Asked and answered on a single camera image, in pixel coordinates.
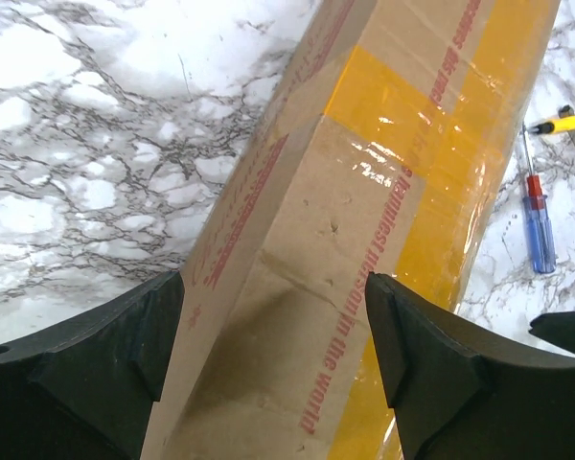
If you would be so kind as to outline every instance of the pointed black object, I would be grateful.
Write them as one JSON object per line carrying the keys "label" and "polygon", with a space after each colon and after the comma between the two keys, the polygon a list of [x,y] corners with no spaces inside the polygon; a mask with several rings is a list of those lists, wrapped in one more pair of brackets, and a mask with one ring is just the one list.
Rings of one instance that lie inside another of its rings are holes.
{"label": "pointed black object", "polygon": [[530,327],[530,334],[575,354],[575,311],[542,314]]}
{"label": "pointed black object", "polygon": [[183,296],[165,273],[0,345],[0,460],[139,459]]}
{"label": "pointed black object", "polygon": [[405,460],[575,459],[575,358],[521,345],[370,274],[368,313]]}

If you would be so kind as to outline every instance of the brown small object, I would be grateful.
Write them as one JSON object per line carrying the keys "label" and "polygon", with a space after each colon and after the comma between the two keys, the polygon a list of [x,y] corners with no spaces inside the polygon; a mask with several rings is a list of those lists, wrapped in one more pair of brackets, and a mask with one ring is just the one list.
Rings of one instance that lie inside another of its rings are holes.
{"label": "brown small object", "polygon": [[[573,107],[570,105],[565,105],[558,110],[558,116],[560,118],[572,117],[573,115],[575,115],[575,110],[573,110]],[[568,131],[568,135],[571,138],[571,142],[575,146],[575,129]]]}

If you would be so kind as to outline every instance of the yellow tool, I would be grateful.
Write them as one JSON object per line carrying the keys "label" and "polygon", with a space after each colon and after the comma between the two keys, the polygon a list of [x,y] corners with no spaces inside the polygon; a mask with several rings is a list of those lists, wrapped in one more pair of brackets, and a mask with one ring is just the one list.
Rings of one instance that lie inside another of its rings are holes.
{"label": "yellow tool", "polygon": [[548,120],[528,128],[530,134],[554,134],[575,129],[575,115],[566,118]]}

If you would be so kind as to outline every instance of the brown cardboard box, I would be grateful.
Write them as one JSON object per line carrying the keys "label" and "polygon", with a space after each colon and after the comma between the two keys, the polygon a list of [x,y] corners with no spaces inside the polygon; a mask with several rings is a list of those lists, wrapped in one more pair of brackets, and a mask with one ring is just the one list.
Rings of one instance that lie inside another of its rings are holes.
{"label": "brown cardboard box", "polygon": [[400,457],[364,279],[455,306],[558,3],[323,3],[182,271],[145,459]]}

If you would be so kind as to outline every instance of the marble countertop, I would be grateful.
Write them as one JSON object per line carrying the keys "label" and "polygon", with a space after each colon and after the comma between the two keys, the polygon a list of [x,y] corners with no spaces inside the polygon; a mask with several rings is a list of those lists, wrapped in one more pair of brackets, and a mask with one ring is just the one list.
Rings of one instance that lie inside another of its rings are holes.
{"label": "marble countertop", "polygon": [[[0,1],[0,342],[180,266],[319,3]],[[575,0],[527,120],[564,104],[575,107]],[[564,135],[534,145],[558,270],[530,267],[517,151],[458,312],[554,349],[528,323],[575,310],[575,147]]]}

